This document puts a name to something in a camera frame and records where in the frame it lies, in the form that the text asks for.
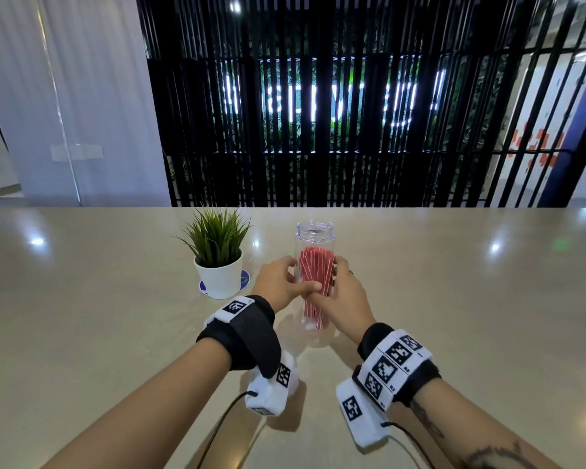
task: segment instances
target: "green leaves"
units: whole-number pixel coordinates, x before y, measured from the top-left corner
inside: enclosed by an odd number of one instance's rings
[[[241,242],[250,227],[250,221],[242,221],[237,210],[204,209],[182,229],[193,244],[182,237],[176,238],[195,253],[199,266],[218,268],[241,257]]]

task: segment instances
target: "white flower pot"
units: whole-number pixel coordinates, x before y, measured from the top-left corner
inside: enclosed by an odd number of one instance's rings
[[[234,263],[219,268],[205,268],[199,266],[195,258],[193,263],[204,282],[206,292],[211,298],[226,299],[234,296],[241,289],[241,269],[243,265],[243,251]]]

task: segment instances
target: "potted plant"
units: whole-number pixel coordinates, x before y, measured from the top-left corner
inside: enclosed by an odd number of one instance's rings
[[[237,210],[204,209],[183,229],[193,244],[177,237],[195,253],[195,267],[211,298],[230,298],[241,289],[241,242],[249,228],[250,221],[241,220]]]

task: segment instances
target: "black slatted wall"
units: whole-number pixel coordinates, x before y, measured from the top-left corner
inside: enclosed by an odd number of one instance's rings
[[[586,0],[137,1],[179,206],[532,206],[586,78]]]

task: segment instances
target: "table surface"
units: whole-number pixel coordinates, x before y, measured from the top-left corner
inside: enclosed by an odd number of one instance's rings
[[[244,267],[335,224],[378,320],[410,331],[444,378],[566,467],[586,468],[586,209],[241,209]],[[0,209],[0,468],[34,469],[195,341],[220,304],[173,238],[193,209]],[[300,388],[285,413],[230,413],[204,467],[414,468],[403,435],[367,454],[334,391],[359,362],[343,335],[277,315]],[[194,467],[248,375],[232,372],[168,464]],[[449,467],[412,414],[437,467]],[[415,455],[420,467],[422,459]]]

